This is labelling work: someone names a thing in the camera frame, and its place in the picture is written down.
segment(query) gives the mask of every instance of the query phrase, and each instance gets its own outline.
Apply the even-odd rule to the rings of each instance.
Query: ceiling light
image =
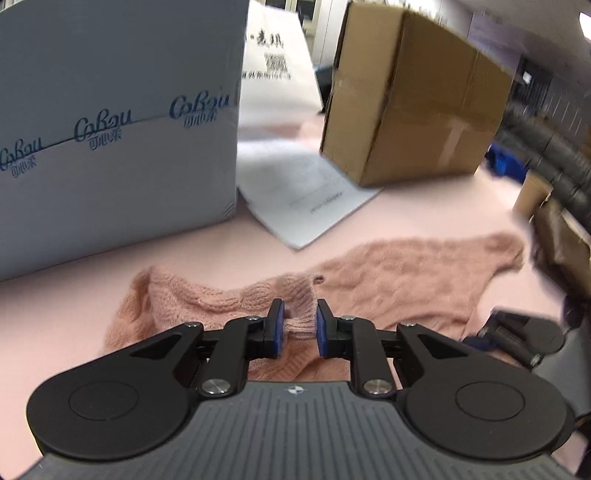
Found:
[[[581,13],[579,15],[579,21],[581,22],[583,35],[587,40],[591,41],[591,17],[584,13]]]

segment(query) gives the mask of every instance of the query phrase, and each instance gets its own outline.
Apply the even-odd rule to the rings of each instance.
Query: light blue box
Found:
[[[248,0],[0,12],[0,279],[227,218]]]

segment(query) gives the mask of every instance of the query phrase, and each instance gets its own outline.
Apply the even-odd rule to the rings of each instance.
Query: white paper bag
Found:
[[[297,14],[251,0],[239,126],[300,124],[320,110],[322,99]]]

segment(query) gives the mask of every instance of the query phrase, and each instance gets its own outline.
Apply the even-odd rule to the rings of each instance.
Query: white paper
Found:
[[[318,152],[263,132],[241,134],[236,182],[253,215],[296,249],[379,192],[358,187]]]
[[[302,124],[321,110],[322,98],[297,14],[251,0],[238,124]]]

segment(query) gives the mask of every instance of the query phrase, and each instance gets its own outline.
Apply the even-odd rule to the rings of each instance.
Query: blue brand logo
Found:
[[[88,140],[90,149],[96,150],[107,143],[120,140],[121,127],[132,121],[131,110],[111,115],[109,110],[104,108],[96,115],[94,122],[89,122],[86,117],[78,120],[74,126],[74,138],[77,142]]]
[[[0,150],[0,171],[6,171],[10,165],[20,160],[24,160],[29,155],[42,149],[41,137],[30,143],[25,143],[22,138],[19,138],[15,142],[13,149],[9,150],[8,148],[3,148]]]
[[[19,160],[16,164],[14,164],[10,169],[10,173],[12,173],[12,176],[17,179],[29,170],[34,169],[36,166],[37,161],[35,160],[35,155],[31,155],[30,157]]]
[[[210,96],[208,90],[201,90],[194,101],[179,95],[170,104],[170,118],[183,118],[185,128],[208,124],[217,119],[217,111],[230,105],[229,95]]]

